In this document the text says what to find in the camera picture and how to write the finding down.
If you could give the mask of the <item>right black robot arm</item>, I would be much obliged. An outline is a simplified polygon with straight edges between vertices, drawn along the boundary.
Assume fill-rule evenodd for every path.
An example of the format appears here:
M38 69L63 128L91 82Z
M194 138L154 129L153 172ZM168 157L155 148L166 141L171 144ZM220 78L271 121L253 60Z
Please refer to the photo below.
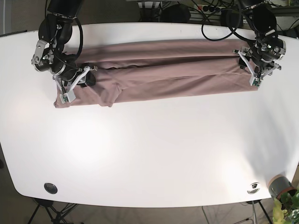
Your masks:
M45 18L38 29L39 40L31 64L38 72L48 71L53 75L62 103L71 103L76 96L74 88L93 86L96 79L92 72L97 66L91 63L77 65L76 60L83 49L83 29L78 19L81 0L50 0L45 3ZM79 28L79 47L76 54L63 52L72 36L72 24Z

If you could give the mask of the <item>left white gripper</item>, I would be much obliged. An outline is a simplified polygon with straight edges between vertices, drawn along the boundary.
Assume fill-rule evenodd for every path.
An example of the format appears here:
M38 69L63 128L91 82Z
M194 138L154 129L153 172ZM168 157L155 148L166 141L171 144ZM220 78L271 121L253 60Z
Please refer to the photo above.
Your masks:
M258 65L257 62L254 62L254 57L250 48L242 47L241 50L234 49L233 53L239 56L238 64L240 68L250 72L250 86L259 88L266 76L271 76L274 70L281 70L281 66L275 61L261 61Z

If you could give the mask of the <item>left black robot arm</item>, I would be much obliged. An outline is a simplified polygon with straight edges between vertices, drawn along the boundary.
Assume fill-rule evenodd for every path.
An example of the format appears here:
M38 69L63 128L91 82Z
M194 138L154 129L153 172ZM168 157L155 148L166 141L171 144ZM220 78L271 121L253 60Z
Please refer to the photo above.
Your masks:
M216 42L235 35L246 42L248 47L242 47L239 50L234 49L233 53L239 56L240 68L248 68L250 71L250 86L258 88L265 76L272 75L276 69L281 70L277 61L285 56L286 43L278 37L277 19L265 0L238 0L236 3L236 6L228 5L211 12L211 15L217 12L225 15L226 26L230 33L220 39L211 39L206 35L204 37L209 41ZM236 32L243 18L255 33L253 40Z

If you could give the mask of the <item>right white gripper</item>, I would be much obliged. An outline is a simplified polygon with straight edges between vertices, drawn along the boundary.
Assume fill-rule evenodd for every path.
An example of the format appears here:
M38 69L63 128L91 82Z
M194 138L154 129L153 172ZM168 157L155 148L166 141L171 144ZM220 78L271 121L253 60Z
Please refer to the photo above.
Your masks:
M95 65L86 65L80 68L79 71L69 69L59 75L54 75L53 79L60 90L59 97L61 102L71 103L75 100L74 88L76 86L80 86L81 88L94 86L96 84L96 78L93 75L93 71L97 70L98 67Z

